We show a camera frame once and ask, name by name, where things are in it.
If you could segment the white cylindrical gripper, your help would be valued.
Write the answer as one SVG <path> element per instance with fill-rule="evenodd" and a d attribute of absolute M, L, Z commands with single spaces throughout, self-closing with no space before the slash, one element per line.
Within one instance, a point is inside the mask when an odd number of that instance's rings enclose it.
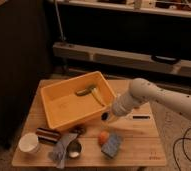
<path fill-rule="evenodd" d="M 113 102 L 106 107 L 106 111 L 101 115 L 101 120 L 106 123 L 117 121 L 120 117 L 129 114 L 133 108 L 141 105 L 141 101 L 126 92 L 116 97 Z"/>

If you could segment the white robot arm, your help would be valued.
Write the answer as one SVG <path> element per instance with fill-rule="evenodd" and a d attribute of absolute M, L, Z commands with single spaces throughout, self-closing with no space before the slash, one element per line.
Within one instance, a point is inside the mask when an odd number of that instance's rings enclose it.
<path fill-rule="evenodd" d="M 129 82 L 128 89 L 106 108 L 106 122 L 115 122 L 128 115 L 135 107 L 150 101 L 157 102 L 191 121 L 191 95 L 163 89 L 146 79 L 135 78 Z"/>

